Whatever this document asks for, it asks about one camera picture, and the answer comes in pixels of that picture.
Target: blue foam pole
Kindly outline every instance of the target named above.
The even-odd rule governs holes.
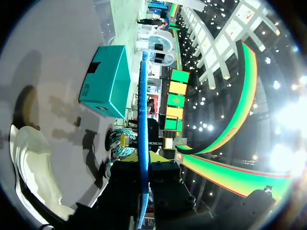
[[[142,207],[138,228],[142,227],[145,218],[149,199],[149,149],[148,149],[148,125],[147,125],[147,63],[141,61],[140,80],[139,80],[139,101],[138,101],[138,142],[139,142],[139,164],[142,188]]]

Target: teal box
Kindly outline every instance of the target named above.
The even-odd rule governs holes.
[[[101,46],[87,70],[79,102],[97,113],[125,118],[130,87],[125,46]]]

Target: curved led screen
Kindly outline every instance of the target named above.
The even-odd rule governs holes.
[[[227,143],[241,128],[248,116],[257,86],[257,60],[253,50],[245,43],[238,41],[236,43],[239,59],[239,75],[244,75],[244,84],[241,98],[237,105],[236,111],[228,123],[227,127],[210,145],[204,146],[200,144],[196,148],[189,146],[176,146],[177,150],[183,154],[201,154],[214,151]]]

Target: ceiling light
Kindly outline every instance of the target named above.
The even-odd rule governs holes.
[[[280,88],[280,83],[278,81],[274,81],[274,85],[273,85],[274,89],[279,89]]]
[[[303,85],[306,85],[307,84],[307,76],[302,76],[300,79],[299,79],[299,82]]]
[[[277,127],[276,129],[275,129],[275,134],[276,135],[279,135],[279,134],[281,134],[281,129],[280,129],[280,127]]]
[[[213,130],[213,126],[212,125],[208,125],[208,130],[212,131]]]
[[[292,88],[292,90],[297,90],[297,85],[294,85],[294,84],[293,84],[293,85],[291,86],[291,88]]]
[[[271,59],[269,57],[266,57],[265,62],[269,65],[271,63]]]
[[[271,153],[270,165],[278,172],[287,172],[291,169],[293,161],[293,153],[289,148],[281,144],[274,146]]]

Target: red stripe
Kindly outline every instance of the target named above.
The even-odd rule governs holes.
[[[207,159],[195,156],[195,155],[190,155],[190,156],[197,158],[199,160],[211,163],[211,164],[215,164],[215,165],[218,165],[218,166],[221,166],[221,167],[224,167],[224,168],[228,168],[228,169],[231,169],[231,170],[235,170],[235,171],[239,171],[239,172],[243,172],[243,173],[247,173],[247,174],[252,174],[252,175],[257,175],[257,176],[265,176],[265,177],[271,177],[271,178],[290,178],[291,177],[290,175],[269,175],[269,174],[250,172],[250,171],[243,170],[243,169],[233,168],[231,166],[226,166],[224,164],[221,164],[221,163],[218,163],[218,162],[215,162],[215,161],[210,161],[210,160],[207,160]]]
[[[192,170],[193,172],[197,173],[198,175],[200,174],[200,173],[196,172],[195,170],[191,169],[191,168],[190,168],[189,166],[187,166],[186,164],[184,164],[184,166],[186,166],[187,168],[189,168],[189,169]],[[227,188],[226,186],[223,186],[223,185],[221,185],[221,184],[219,184],[219,183],[217,183],[217,182],[215,182],[215,181],[213,181],[213,180],[210,180],[208,177],[206,177],[206,176],[204,176],[204,175],[202,175],[202,174],[201,174],[201,176],[202,176],[203,178],[206,178],[208,181],[211,181],[212,183],[215,183],[215,184],[217,184],[218,186],[221,186],[222,188],[227,189],[228,191],[237,194],[238,196],[246,197],[246,195],[240,194],[240,193],[238,193],[238,192],[236,192],[236,191],[234,191],[234,190],[232,190],[232,189],[230,189],[230,188]]]

